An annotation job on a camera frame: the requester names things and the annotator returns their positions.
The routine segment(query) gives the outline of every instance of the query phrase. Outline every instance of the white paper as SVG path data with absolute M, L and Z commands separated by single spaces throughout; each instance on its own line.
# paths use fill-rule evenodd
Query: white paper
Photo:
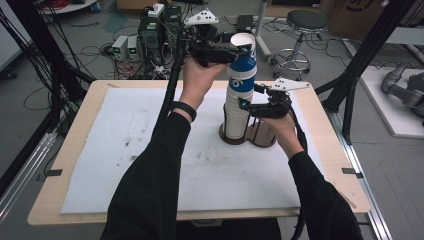
M 61 213 L 106 213 L 126 169 L 148 144 L 164 89 L 112 88 L 89 133 L 72 174 Z M 288 159 L 275 144 L 228 145 L 219 135 L 225 89 L 209 91 L 192 123 L 182 157 L 179 211 L 299 207 Z M 254 103 L 267 95 L 255 93 Z M 322 165 L 303 116 L 293 108 L 308 138 L 309 155 Z

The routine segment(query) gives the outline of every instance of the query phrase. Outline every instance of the cardboard box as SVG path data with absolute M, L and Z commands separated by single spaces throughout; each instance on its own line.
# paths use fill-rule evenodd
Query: cardboard box
M 121 10 L 141 10 L 145 7 L 151 7 L 155 5 L 155 3 L 163 3 L 163 0 L 116 0 L 116 5 L 118 9 Z
M 363 40 L 377 22 L 384 7 L 380 0 L 333 0 L 334 9 L 328 24 L 329 33 Z
M 267 17 L 287 17 L 287 14 L 293 10 L 310 10 L 319 12 L 324 16 L 330 16 L 335 6 L 335 0 L 321 0 L 319 7 L 301 7 L 301 6 L 287 6 L 287 5 L 274 5 L 268 4 L 266 9 Z

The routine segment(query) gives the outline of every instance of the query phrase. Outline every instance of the metal pole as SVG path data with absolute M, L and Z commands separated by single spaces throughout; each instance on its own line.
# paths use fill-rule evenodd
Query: metal pole
M 363 41 L 358 52 L 353 57 L 345 72 L 337 79 L 335 83 L 327 83 L 325 87 L 317 88 L 318 93 L 331 91 L 329 97 L 323 101 L 324 108 L 337 112 L 340 104 L 345 98 L 345 117 L 343 118 L 343 136 L 350 144 L 350 125 L 352 121 L 353 100 L 355 96 L 356 84 L 362 73 L 377 55 L 379 49 L 390 37 L 401 19 L 411 8 L 415 0 L 390 1 L 381 17 L 378 19 L 370 33 Z
M 257 48 L 262 50 L 265 56 L 265 62 L 268 61 L 268 58 L 272 56 L 271 51 L 269 51 L 268 46 L 265 44 L 264 40 L 261 37 L 262 24 L 264 22 L 267 4 L 268 4 L 268 0 L 262 1 L 261 6 L 259 8 L 259 16 L 258 16 L 258 21 L 256 22 L 256 28 L 252 30 L 255 34 L 256 46 Z

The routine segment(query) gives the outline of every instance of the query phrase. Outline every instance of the wheel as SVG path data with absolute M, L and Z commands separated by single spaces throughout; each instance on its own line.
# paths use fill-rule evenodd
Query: wheel
M 272 74 L 272 77 L 273 77 L 273 78 L 275 78 L 275 79 L 277 79 L 277 78 L 281 77 L 281 74 L 280 74 L 278 71 L 275 71 L 275 72 Z

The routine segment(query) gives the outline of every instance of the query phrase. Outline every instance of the cylindrical container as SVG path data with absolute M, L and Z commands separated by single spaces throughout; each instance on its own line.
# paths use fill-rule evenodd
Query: cylindrical container
M 239 98 L 248 101 L 252 100 L 255 74 L 257 71 L 255 37 L 248 33 L 239 33 L 231 38 L 231 44 L 235 47 L 241 47 L 242 50 L 245 49 L 248 51 L 247 49 L 250 49 L 250 52 L 241 54 L 227 68 L 230 80 L 224 105 L 225 120 L 221 126 L 222 132 L 220 132 L 220 135 L 228 143 L 241 144 L 249 113 L 240 109 Z
M 249 33 L 238 33 L 231 37 L 231 45 L 246 51 L 247 46 L 250 46 L 250 52 L 239 54 L 237 60 L 227 68 L 228 75 L 234 79 L 247 79 L 254 76 L 257 71 L 255 37 Z

